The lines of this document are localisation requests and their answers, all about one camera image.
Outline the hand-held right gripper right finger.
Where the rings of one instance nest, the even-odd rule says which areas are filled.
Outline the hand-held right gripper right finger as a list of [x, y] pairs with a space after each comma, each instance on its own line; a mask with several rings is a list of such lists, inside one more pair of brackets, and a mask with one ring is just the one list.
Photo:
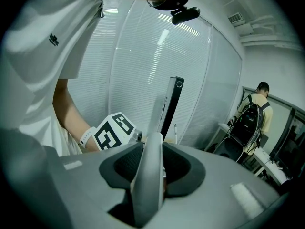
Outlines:
[[274, 229], [287, 199], [236, 162], [195, 148], [170, 147], [198, 159], [202, 184], [191, 194], [167, 198], [152, 219], [152, 229]]

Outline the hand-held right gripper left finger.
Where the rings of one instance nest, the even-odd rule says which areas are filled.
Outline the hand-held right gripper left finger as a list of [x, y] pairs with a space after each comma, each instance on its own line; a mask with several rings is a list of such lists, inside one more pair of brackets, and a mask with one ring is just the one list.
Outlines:
[[59, 157], [46, 147], [48, 171], [68, 214], [63, 229], [137, 229], [131, 181], [142, 157], [142, 144]]

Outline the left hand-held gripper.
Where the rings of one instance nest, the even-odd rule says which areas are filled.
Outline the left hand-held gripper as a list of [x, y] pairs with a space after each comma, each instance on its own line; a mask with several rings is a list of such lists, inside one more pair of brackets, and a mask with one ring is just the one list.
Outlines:
[[106, 150], [141, 141], [142, 131], [122, 112], [118, 112], [108, 115], [94, 129], [93, 139], [99, 150]]

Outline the person's left forearm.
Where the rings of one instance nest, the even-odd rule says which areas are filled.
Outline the person's left forearm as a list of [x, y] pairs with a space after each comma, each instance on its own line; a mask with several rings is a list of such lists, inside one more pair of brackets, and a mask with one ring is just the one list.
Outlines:
[[[68, 91], [68, 80], [60, 79], [57, 81], [53, 96], [53, 107], [58, 122], [72, 135], [78, 142], [86, 130], [91, 128], [79, 113], [74, 101]], [[91, 137], [86, 149], [80, 148], [81, 151], [95, 152], [99, 151], [93, 137]]]

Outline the white wristwatch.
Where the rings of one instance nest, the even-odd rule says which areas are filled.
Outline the white wristwatch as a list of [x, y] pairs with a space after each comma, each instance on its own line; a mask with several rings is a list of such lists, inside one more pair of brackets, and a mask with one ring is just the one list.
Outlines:
[[86, 149], [86, 144], [87, 144], [88, 140], [95, 134], [95, 132], [96, 132], [96, 127], [91, 127], [84, 132], [84, 134], [80, 138], [80, 142], [79, 142], [83, 148]]

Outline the person's light trousers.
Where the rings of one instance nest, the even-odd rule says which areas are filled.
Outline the person's light trousers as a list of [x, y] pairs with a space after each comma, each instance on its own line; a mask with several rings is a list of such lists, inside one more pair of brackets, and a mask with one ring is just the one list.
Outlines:
[[61, 156], [80, 155], [82, 151], [78, 142], [72, 137], [72, 135], [58, 122], [59, 131], [61, 135]]

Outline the white black tower fan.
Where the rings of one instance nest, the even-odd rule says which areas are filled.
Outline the white black tower fan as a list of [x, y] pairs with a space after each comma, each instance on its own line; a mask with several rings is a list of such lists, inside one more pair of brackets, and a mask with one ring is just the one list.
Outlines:
[[165, 139], [172, 122], [178, 101], [183, 88], [184, 79], [181, 77], [170, 77], [165, 99], [160, 113], [157, 132], [161, 133]]

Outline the person's white shirt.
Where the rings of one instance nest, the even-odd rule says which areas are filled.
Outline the person's white shirt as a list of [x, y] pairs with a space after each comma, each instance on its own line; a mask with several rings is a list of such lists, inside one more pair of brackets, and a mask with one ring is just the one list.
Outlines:
[[17, 129], [61, 156], [57, 81], [75, 79], [102, 0], [28, 0], [0, 45], [0, 128]]

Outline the white ceiling air vent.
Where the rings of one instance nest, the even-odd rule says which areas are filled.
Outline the white ceiling air vent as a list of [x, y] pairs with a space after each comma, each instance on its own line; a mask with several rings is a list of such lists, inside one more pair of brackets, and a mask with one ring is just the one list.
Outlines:
[[228, 16], [228, 19], [233, 27], [237, 27], [237, 26], [245, 24], [245, 19], [239, 12]]

